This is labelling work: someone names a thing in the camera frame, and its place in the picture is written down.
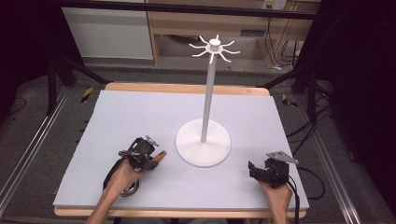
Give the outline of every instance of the stand base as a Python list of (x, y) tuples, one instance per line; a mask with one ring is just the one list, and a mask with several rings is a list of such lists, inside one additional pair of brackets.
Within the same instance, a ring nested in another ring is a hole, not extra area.
[(231, 149), (231, 138), (219, 123), (210, 120), (206, 141), (201, 142), (202, 119), (183, 125), (176, 136), (176, 147), (180, 156), (198, 167), (210, 167), (223, 161)]

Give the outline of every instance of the table surface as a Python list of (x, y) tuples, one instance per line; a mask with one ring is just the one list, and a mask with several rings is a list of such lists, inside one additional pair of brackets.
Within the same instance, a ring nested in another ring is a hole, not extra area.
[[(106, 91), (137, 91), (137, 92), (172, 92), (172, 93), (205, 93), (205, 86), (202, 85), (178, 85), (178, 84), (152, 84), (152, 83), (110, 83), (106, 86)], [(214, 94), (225, 95), (250, 95), (250, 96), (270, 96), (266, 89), (248, 87), (223, 87), (215, 86)], [(89, 216), (92, 206), (63, 206), (55, 204), (55, 214), (58, 216)], [(306, 210), (300, 210), (300, 217), (305, 216)], [(116, 207), (110, 210), (111, 217), (270, 217), (268, 209), (177, 209), (177, 208), (126, 208)], [(294, 210), (288, 212), (288, 217), (294, 217)]]

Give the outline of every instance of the gray carpet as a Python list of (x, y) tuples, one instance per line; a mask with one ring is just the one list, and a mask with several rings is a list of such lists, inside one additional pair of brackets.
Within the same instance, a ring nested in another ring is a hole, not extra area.
[[(103, 77), (118, 81), (205, 83), (205, 71), (159, 71), (143, 68), (135, 70), (127, 68), (93, 68), (92, 71)], [(77, 85), (71, 89), (59, 117), (35, 155), (35, 159), (27, 170), (2, 218), (22, 217), (30, 219), (30, 217), (39, 217), (44, 218), (44, 220), (55, 220), (55, 222), (56, 220), (60, 222), (65, 219), (70, 219), (70, 221), (81, 219), (78, 217), (57, 217), (53, 213), (52, 206), (55, 198), (55, 194), (52, 193), (53, 189), (60, 185), (78, 140), (83, 135), (81, 130), (86, 127), (86, 121), (89, 120), (92, 114), (99, 91), (104, 88), (104, 85), (97, 84), (89, 78), (79, 74), (77, 74), (77, 77)], [(256, 86), (264, 84), (272, 78), (274, 78), (273, 75), (268, 74), (218, 72), (216, 83), (219, 85)], [(19, 89), (19, 96), (27, 101), (27, 106), (9, 116), (1, 125), (1, 154), (6, 155), (0, 159), (0, 168), (2, 168), (1, 185), (5, 184), (5, 180), (13, 167), (15, 167), (29, 141), (33, 138), (39, 122), (44, 117), (47, 109), (46, 85), (44, 77), (23, 85)], [(281, 94), (291, 94), (290, 88), (288, 88), (289, 85), (289, 82), (285, 82), (279, 87), (271, 89), (271, 94), (276, 99), (276, 106), (285, 133), (291, 133), (306, 123), (301, 109), (302, 105), (292, 107), (282, 104)], [(87, 87), (94, 87), (94, 89), (88, 103), (83, 104), (80, 100)], [(321, 107), (327, 104), (325, 100), (321, 100), (318, 103)], [(361, 221), (363, 223), (396, 223), (395, 217), (376, 191), (364, 167), (349, 161), (347, 147), (334, 124), (334, 120), (325, 117), (319, 121), (318, 131), (329, 149), (337, 170), (358, 210)], [(299, 140), (303, 136), (304, 133), (300, 133), (293, 136), (290, 140)], [(298, 143), (290, 143), (291, 150), (293, 151), (297, 145)], [(318, 158), (316, 145), (312, 138), (309, 138), (304, 143), (296, 154), (296, 159), (300, 161), (302, 167), (308, 168), (319, 175), (326, 187), (326, 193), (323, 198), (317, 201), (309, 200), (310, 208), (306, 217), (302, 218), (302, 222), (345, 223), (342, 211), (323, 171), (323, 166)], [(315, 197), (321, 193), (321, 186), (314, 176), (304, 171), (300, 171), (300, 175), (304, 188), (309, 195)]]

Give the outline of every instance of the robotic hand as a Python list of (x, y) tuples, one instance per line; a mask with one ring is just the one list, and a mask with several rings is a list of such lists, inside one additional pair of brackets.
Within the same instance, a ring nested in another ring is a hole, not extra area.
[(287, 162), (295, 164), (299, 162), (283, 151), (268, 153), (267, 156), (270, 158), (264, 162), (264, 169), (255, 167), (251, 161), (248, 162), (250, 177), (267, 183), (273, 189), (287, 184), (289, 180), (289, 164)]
[[(146, 140), (141, 137), (136, 138), (128, 150), (123, 150), (119, 152), (121, 158), (114, 164), (110, 172), (107, 174), (106, 179), (103, 183), (103, 189), (107, 187), (108, 181), (110, 180), (113, 173), (120, 166), (121, 162), (128, 160), (131, 166), (136, 170), (153, 170), (157, 167), (159, 161), (165, 156), (166, 151), (160, 152), (155, 158), (150, 155), (155, 150), (154, 146), (159, 147), (159, 145), (153, 141), (149, 136), (146, 135)], [(128, 197), (136, 193), (139, 188), (139, 179), (126, 190), (124, 190), (120, 196)]]

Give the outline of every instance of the electrical outlet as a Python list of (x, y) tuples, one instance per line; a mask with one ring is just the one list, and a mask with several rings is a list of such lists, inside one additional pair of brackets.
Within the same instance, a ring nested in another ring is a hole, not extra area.
[(262, 9), (272, 9), (276, 0), (262, 1)]
[(275, 0), (274, 4), (272, 5), (273, 10), (283, 10), (286, 5), (286, 0)]

